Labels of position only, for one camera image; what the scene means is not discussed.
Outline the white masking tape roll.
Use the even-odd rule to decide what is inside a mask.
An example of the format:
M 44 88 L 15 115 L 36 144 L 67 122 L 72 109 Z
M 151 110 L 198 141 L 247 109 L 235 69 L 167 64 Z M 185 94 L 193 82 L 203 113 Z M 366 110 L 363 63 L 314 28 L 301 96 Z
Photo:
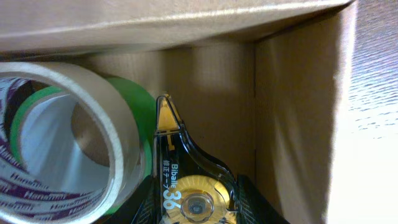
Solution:
M 141 138 L 111 79 L 67 63 L 1 64 L 1 218 L 91 223 L 142 177 Z

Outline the green tape roll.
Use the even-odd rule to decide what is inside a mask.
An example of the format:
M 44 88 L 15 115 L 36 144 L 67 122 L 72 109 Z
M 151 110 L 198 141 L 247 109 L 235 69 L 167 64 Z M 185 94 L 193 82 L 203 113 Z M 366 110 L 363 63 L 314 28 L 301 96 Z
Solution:
M 126 130 L 118 136 L 131 162 L 115 188 L 118 158 L 80 96 L 32 79 L 1 79 L 1 211 L 14 217 L 65 222 L 119 210 L 149 175 L 155 99 L 137 83 L 106 79 L 101 100 Z

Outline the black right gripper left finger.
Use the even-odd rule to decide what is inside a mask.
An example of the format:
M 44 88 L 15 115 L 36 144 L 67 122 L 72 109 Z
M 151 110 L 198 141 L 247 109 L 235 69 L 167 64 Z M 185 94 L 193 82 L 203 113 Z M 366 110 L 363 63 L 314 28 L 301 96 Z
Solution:
M 132 224 L 136 223 L 144 205 L 152 191 L 154 178 L 146 177 L 133 194 L 108 218 L 103 224 Z

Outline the brown cardboard box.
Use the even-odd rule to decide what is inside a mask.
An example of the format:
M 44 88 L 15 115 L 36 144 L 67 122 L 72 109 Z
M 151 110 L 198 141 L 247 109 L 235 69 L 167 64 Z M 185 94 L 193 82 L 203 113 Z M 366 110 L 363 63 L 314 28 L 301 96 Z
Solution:
M 291 223 L 325 223 L 356 1 L 2 1 L 1 58 L 171 94 L 196 143 Z

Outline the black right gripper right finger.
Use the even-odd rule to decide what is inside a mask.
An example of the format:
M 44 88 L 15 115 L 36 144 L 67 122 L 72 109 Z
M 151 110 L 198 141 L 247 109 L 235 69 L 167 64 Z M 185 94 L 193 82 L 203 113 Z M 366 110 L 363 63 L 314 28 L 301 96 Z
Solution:
M 289 224 L 245 175 L 238 176 L 240 224 Z

